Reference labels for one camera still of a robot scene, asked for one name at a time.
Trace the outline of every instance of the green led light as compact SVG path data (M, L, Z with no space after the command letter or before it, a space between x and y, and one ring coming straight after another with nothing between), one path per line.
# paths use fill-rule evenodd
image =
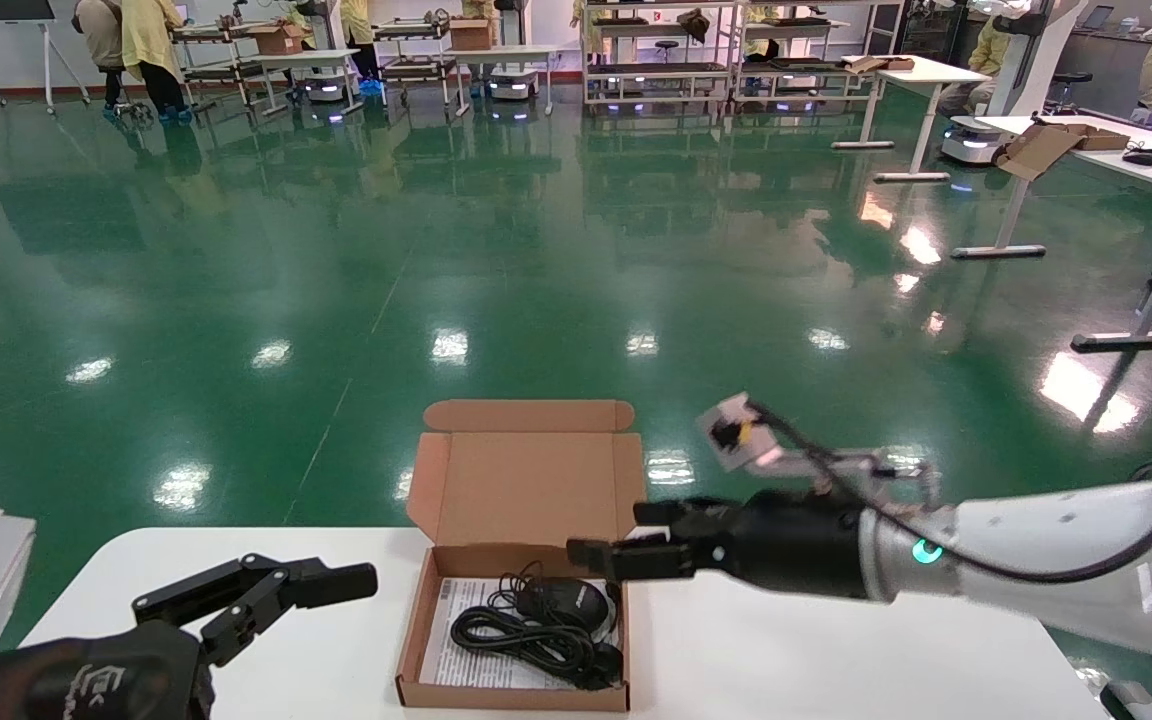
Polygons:
M932 564L932 562L940 560L943 552L943 547L925 541L925 539L914 544L914 560L918 560L923 564Z

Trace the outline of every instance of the monitor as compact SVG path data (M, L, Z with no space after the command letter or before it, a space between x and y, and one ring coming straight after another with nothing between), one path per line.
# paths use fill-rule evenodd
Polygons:
M1087 14L1087 18L1083 20L1082 29L1101 29L1105 26L1105 20L1111 18L1111 13L1114 12L1114 6L1112 5L1098 5L1092 8L1092 12Z

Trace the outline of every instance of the chair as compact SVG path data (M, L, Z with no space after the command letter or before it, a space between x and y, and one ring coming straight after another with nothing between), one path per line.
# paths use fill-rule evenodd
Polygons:
M660 53L660 61L662 61L662 63L668 63L669 51L675 50L675 47L677 46L679 46L677 40L658 40L657 50Z
M1056 73L1052 76L1052 85L1060 86L1060 97L1055 101L1047 101L1048 115L1074 115L1078 114L1078 105L1069 101L1069 96L1074 92L1074 86L1084 82L1092 82L1092 73Z

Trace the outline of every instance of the laptop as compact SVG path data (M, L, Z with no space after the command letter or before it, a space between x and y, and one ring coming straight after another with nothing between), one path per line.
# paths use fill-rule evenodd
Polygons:
M1098 5L1092 8L1092 12L1087 14L1083 22L1079 23L1075 29L1079 29L1084 32L1096 32L1098 29L1105 26L1105 20L1111 18L1111 14L1114 13L1114 6L1112 5Z

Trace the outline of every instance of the instruction paper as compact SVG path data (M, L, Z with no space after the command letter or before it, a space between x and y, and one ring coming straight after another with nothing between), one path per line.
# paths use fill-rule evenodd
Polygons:
M591 585L607 596L607 583L602 579L586 579ZM566 689L571 683L544 670L538 670L526 662L508 655L488 652L470 652L452 642L452 624L461 616L461 612L475 605L486 605L492 593L500 589L499 578L444 578L444 586L438 594L438 606L434 608L434 623L430 627L429 644L425 646L425 664L420 667L420 682L435 685L454 685L460 688L495 688L495 689ZM594 642L602 641L621 647L616 624L612 624L607 638L594 634Z

